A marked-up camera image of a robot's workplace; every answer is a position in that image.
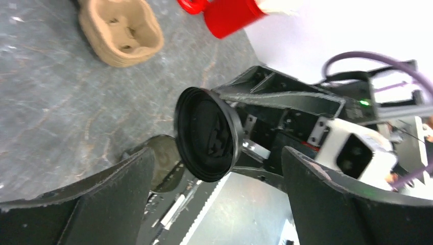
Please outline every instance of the white surface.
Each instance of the white surface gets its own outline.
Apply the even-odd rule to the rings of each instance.
[[[278,245],[285,245],[287,241],[299,243],[298,233],[296,232],[295,224],[285,220],[283,230],[281,231],[280,242]]]
[[[187,245],[278,245],[285,220],[294,224],[286,193],[237,173],[230,174],[209,210],[199,216],[202,214]]]
[[[433,79],[431,23],[431,2],[426,0],[304,0],[298,16],[268,16],[245,29],[261,62],[313,84],[321,80],[321,67],[327,59],[354,50],[399,60],[416,59],[419,70]],[[350,59],[336,63],[330,72],[380,66]],[[375,85],[382,87],[406,79],[388,76]],[[378,102],[390,101],[406,99],[410,92],[397,88],[377,96]]]
[[[413,182],[413,188],[406,186],[400,193],[411,197],[433,200],[433,191],[431,187],[425,186],[418,179],[414,179]]]
[[[182,242],[180,245],[187,245],[191,237],[194,235],[195,231],[199,227],[200,222],[203,220],[204,216],[206,215],[207,211],[209,211],[210,207],[212,207],[213,202],[218,197],[218,194],[223,189],[224,184],[227,182],[228,178],[232,175],[232,173],[229,173],[228,175],[224,176],[219,182],[218,185],[213,190],[212,194],[207,199],[205,205],[203,206],[202,210],[200,211],[197,218],[194,220],[194,223],[189,228],[188,232],[185,234],[185,237],[182,239]]]

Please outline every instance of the red plastic cup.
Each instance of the red plastic cup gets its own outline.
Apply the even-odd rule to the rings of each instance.
[[[216,38],[225,38],[266,16],[255,0],[178,0],[189,14],[203,11],[204,20]]]

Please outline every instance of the wire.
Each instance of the wire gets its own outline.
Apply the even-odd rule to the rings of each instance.
[[[323,65],[322,76],[325,79],[329,80],[332,77],[328,74],[330,66],[337,61],[351,59],[351,58],[368,59],[373,61],[379,61],[387,65],[391,65],[395,67],[395,69],[403,71],[409,76],[411,76],[415,81],[421,84],[422,87],[425,88],[425,90],[427,90],[430,96],[433,96],[433,83],[428,78],[426,78],[422,73],[416,71],[413,67],[411,67],[406,63],[402,63],[394,58],[377,54],[377,53],[372,53],[372,52],[351,51],[351,52],[338,54],[330,58],[328,61],[326,61],[325,65]],[[428,173],[433,171],[433,164],[428,164],[426,167],[413,171],[411,174],[405,176],[404,178],[401,178],[398,182],[393,183],[393,187],[403,186],[406,182],[422,176],[425,171],[427,171]]]
[[[396,70],[400,70],[411,76],[414,80],[416,80],[418,83],[420,83],[427,91],[428,93],[433,96],[433,84],[432,82],[426,78],[422,73],[416,71],[413,67],[411,67],[407,63],[403,63],[401,61],[398,61],[394,58],[372,53],[372,52],[364,52],[364,51],[350,51],[345,52],[342,54],[338,54],[332,58],[330,58],[328,61],[326,61],[325,65],[322,68],[322,75],[324,78],[328,79],[331,76],[328,74],[328,70],[330,66],[340,60],[345,59],[351,59],[351,58],[362,58],[362,59],[369,59],[373,61],[379,61],[382,63],[385,63],[387,65],[393,66]]]
[[[401,63],[408,64],[408,65],[412,66],[413,69],[415,69],[415,70],[418,67],[416,60],[402,61]],[[324,84],[324,83],[338,82],[338,81],[346,81],[346,80],[361,80],[363,82],[369,82],[371,78],[373,78],[379,74],[382,74],[386,71],[392,71],[392,70],[396,70],[396,68],[393,66],[387,66],[387,67],[382,67],[382,68],[379,68],[376,70],[370,70],[370,71],[359,71],[359,70],[345,71],[345,72],[333,74],[332,76],[327,77],[326,79],[322,80],[321,82],[317,83],[316,85],[320,85],[320,84]]]
[[[408,135],[408,136],[410,136],[410,137],[412,137],[412,138],[418,140],[419,142],[425,144],[424,141],[422,141],[420,138],[416,137],[415,135],[410,134],[410,133],[408,133],[407,131],[405,131],[405,130],[403,130],[403,129],[400,129],[400,128],[396,127],[396,126],[393,126],[393,125],[391,125],[391,123],[389,123],[389,122],[387,122],[387,124],[388,124],[389,126],[391,126],[393,129],[395,129],[395,130],[397,130],[397,131],[399,131],[399,132],[401,132],[401,133],[404,133],[404,134],[406,134],[406,135]]]

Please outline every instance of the white wall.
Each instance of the white wall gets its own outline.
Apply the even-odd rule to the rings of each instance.
[[[304,0],[299,16],[268,16],[246,32],[261,62],[306,83],[321,80],[321,67],[328,58],[354,50],[416,59],[420,71],[433,79],[432,7],[427,0]],[[330,71],[380,66],[350,59],[336,63]],[[394,75],[374,84],[382,87],[406,79]],[[394,89],[378,94],[377,99],[396,99],[396,94],[404,99],[409,91]]]

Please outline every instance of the purple cable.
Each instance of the purple cable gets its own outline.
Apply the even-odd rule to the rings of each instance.
[[[323,66],[322,69],[323,77],[324,78],[329,77],[328,70],[333,63],[340,60],[351,59],[351,58],[369,59],[369,60],[379,61],[387,65],[391,65],[396,69],[403,71],[409,76],[411,76],[415,81],[420,83],[428,91],[428,93],[431,94],[431,96],[433,96],[433,83],[431,83],[431,81],[428,78],[426,78],[423,74],[414,70],[410,65],[406,63],[402,63],[394,58],[377,54],[377,53],[364,52],[364,51],[351,51],[351,52],[346,52],[346,53],[336,55],[330,58],[328,61],[326,61],[325,65]]]
[[[404,86],[406,86],[408,84],[410,84],[410,83],[408,83],[408,82],[396,83],[396,84],[393,84],[393,85],[390,85],[390,86],[386,86],[386,87],[383,87],[383,88],[376,88],[374,90],[374,92],[379,93],[379,92],[387,91],[388,89],[404,87]]]
[[[421,168],[421,169],[419,169],[413,173],[407,174],[407,175],[399,178],[397,181],[395,181],[394,183],[391,183],[390,185],[391,185],[391,187],[396,188],[396,189],[403,187],[407,182],[420,177],[420,175],[422,175],[422,173],[424,171],[426,171],[427,173],[432,172],[433,171],[433,164],[428,163],[427,166],[425,166],[425,167],[423,167],[423,168]]]
[[[379,61],[379,62],[385,63],[387,65],[391,65],[391,66],[395,67],[396,69],[403,71],[406,74],[408,74],[409,76],[411,76],[417,83],[421,84],[421,86],[423,86],[425,88],[425,90],[427,90],[427,92],[430,93],[431,96],[433,96],[433,83],[428,78],[426,78],[423,74],[414,70],[408,64],[399,62],[396,59],[393,59],[393,58],[385,56],[385,55],[377,54],[377,53],[364,52],[364,51],[351,51],[351,52],[345,52],[345,53],[336,55],[336,56],[330,58],[328,61],[326,61],[325,65],[323,66],[323,69],[322,69],[323,77],[324,78],[329,77],[328,76],[328,70],[329,70],[329,67],[333,63],[340,61],[340,60],[351,59],[351,58],[369,59],[369,60]],[[402,177],[401,179],[399,179],[398,181],[393,183],[391,186],[393,186],[395,188],[401,187],[404,184],[406,184],[408,181],[422,176],[424,171],[427,171],[429,173],[432,170],[433,170],[433,164],[429,164],[426,167],[418,169],[418,170]]]

